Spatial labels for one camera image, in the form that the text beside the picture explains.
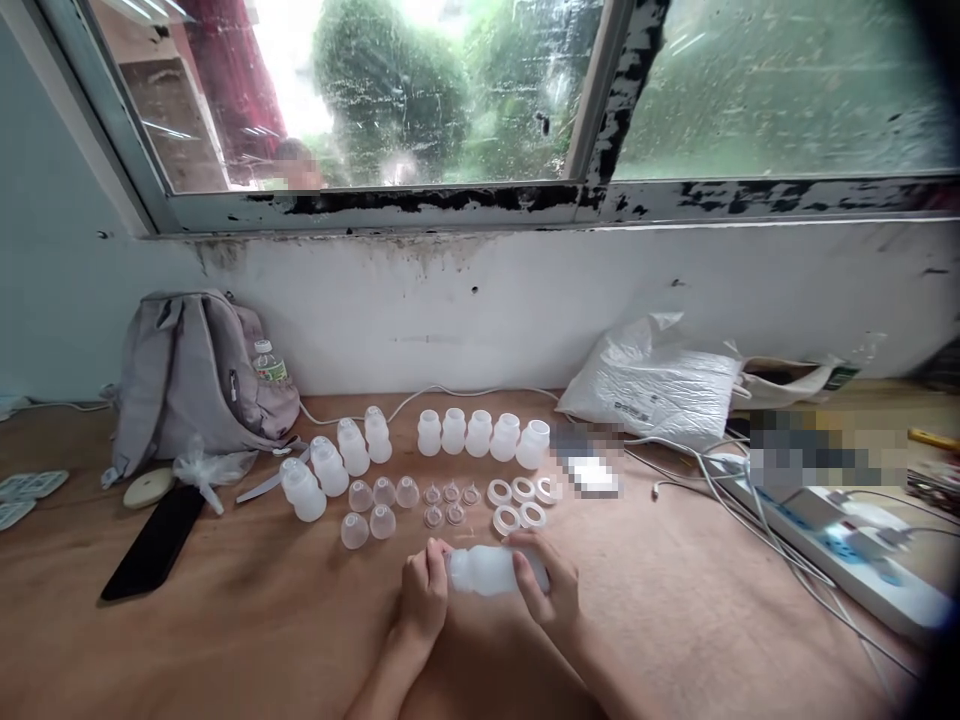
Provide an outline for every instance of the smartphone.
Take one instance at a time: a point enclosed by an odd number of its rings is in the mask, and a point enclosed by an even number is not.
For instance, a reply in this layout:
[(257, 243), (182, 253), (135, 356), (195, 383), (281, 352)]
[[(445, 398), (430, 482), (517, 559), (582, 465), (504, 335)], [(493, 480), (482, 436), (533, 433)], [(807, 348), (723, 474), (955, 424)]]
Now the smartphone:
[(200, 491), (192, 485), (180, 485), (164, 495), (100, 593), (100, 599), (114, 602), (144, 595), (163, 585), (203, 502)]

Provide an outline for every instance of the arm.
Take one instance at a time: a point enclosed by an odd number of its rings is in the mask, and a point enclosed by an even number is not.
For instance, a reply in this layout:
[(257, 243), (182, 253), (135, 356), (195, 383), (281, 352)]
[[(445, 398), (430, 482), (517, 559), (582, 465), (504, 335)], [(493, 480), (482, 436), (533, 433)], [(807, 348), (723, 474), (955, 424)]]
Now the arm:
[(530, 548), (546, 567), (550, 592), (544, 595), (530, 562), (521, 553), (513, 554), (517, 584), (530, 615), (580, 676), (607, 716), (611, 720), (666, 717), (599, 629), (581, 614), (579, 572), (573, 563), (562, 557), (550, 541), (535, 530), (519, 530), (508, 535), (504, 543)]
[(345, 720), (393, 720), (430, 657), (447, 615), (447, 571), (443, 553), (452, 548), (430, 538), (427, 549), (403, 567), (400, 619)]

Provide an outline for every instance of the red curtain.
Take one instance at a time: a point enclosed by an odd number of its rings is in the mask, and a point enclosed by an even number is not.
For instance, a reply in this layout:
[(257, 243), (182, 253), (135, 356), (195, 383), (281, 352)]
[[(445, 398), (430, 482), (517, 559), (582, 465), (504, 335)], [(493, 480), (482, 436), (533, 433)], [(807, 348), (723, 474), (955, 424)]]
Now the red curtain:
[(179, 0), (231, 182), (249, 184), (286, 137), (244, 0)]

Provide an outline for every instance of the white wall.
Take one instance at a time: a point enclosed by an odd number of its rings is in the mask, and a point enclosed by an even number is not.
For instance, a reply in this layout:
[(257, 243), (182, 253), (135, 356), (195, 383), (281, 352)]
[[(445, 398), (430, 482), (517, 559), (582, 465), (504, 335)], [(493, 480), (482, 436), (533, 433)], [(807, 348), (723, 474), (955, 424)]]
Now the white wall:
[(158, 289), (233, 291), (308, 394), (562, 386), (605, 328), (651, 310), (745, 354), (843, 352), (882, 330), (875, 375), (960, 330), (955, 223), (134, 241), (2, 24), (0, 89), (16, 107), (0, 133), (0, 394), (95, 397)]

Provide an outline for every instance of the yellow tool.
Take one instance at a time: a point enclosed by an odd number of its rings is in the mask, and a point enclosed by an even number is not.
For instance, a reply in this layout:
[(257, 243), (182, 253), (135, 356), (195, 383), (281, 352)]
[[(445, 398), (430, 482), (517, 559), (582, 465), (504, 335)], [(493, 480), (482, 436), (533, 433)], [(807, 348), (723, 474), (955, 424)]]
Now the yellow tool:
[(910, 428), (907, 430), (907, 437), (910, 440), (922, 442), (924, 445), (933, 445), (933, 447), (938, 447), (941, 450), (949, 450), (950, 452), (960, 453), (960, 440), (951, 440), (950, 438), (945, 438), (942, 435), (934, 435), (933, 433), (928, 433), (925, 430), (918, 430), (917, 428)]

